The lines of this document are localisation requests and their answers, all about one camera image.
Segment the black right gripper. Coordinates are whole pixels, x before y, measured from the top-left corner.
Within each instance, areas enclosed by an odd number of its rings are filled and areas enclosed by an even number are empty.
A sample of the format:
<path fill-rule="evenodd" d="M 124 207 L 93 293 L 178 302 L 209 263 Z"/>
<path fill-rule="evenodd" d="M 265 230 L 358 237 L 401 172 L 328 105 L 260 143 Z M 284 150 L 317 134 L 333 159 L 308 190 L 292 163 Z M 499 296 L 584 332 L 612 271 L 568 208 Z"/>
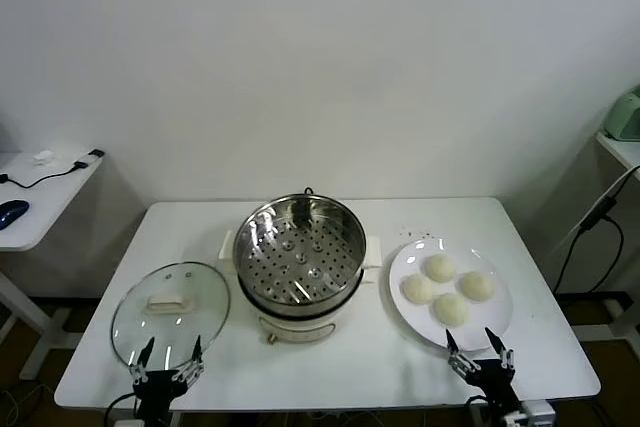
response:
<path fill-rule="evenodd" d="M 483 391 L 492 415 L 519 411 L 520 400 L 511 386 L 515 374 L 514 351 L 508 349 L 489 327 L 484 330 L 497 354 L 497 358 L 485 362 L 490 370 L 480 371 L 480 366 L 460 351 L 454 337 L 446 329 L 448 364 L 459 377 L 465 377 L 468 385 Z"/>

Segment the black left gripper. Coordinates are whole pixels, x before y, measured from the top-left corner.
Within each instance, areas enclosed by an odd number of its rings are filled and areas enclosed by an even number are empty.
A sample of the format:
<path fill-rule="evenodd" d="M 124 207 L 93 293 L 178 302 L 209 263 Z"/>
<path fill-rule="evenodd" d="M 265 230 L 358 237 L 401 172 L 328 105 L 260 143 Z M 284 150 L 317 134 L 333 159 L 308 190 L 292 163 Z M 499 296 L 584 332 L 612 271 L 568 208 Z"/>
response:
<path fill-rule="evenodd" d="M 178 371 L 151 371 L 146 374 L 146 366 L 154 347 L 151 337 L 140 351 L 134 364 L 129 366 L 133 380 L 133 392 L 139 401 L 135 418 L 145 425 L 168 425 L 171 403 L 187 393 L 187 382 L 195 382 L 204 371 L 201 336 L 194 344 L 191 359 Z"/>

